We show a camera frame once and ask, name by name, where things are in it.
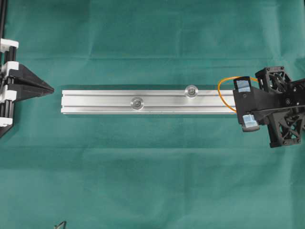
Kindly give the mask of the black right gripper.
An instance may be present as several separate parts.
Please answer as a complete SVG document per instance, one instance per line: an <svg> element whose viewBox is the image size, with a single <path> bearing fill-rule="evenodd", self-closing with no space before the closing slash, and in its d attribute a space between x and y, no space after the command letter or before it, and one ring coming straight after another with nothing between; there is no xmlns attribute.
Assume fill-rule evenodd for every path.
<svg viewBox="0 0 305 229"><path fill-rule="evenodd" d="M270 147L301 143L305 122L305 80L292 80L283 66L266 67L255 76L234 79L234 102L243 132L268 128Z"/></svg>

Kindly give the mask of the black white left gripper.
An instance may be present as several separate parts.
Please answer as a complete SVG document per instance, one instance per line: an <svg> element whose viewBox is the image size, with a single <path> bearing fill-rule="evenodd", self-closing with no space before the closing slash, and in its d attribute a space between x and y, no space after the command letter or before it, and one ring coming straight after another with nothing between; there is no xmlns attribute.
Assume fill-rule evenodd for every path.
<svg viewBox="0 0 305 229"><path fill-rule="evenodd" d="M54 93L49 84L16 61L18 47L17 41L4 38L0 40L0 53L4 54L4 62L0 67L0 136L4 136L13 127L15 101ZM14 82L33 87L9 87Z"/></svg>

